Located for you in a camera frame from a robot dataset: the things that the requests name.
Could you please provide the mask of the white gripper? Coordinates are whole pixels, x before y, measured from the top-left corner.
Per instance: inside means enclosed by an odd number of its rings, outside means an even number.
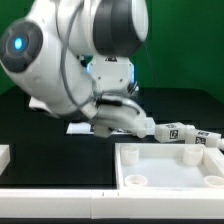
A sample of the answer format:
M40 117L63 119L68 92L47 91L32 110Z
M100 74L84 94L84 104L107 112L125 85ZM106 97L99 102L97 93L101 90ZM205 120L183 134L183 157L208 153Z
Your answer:
M97 100L97 109L98 112L92 119L116 123L135 136L137 136L136 132L139 129L138 121L146 118L145 111L137 103L119 96L103 96L99 98Z

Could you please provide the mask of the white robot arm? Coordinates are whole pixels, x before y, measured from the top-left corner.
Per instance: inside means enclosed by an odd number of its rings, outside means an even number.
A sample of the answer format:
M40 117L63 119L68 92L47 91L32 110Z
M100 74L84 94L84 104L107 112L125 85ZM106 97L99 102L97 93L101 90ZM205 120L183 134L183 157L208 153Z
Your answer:
M148 25L146 0L35 0L0 37L0 65L50 116L92 124L101 137L123 129L143 138L127 66Z

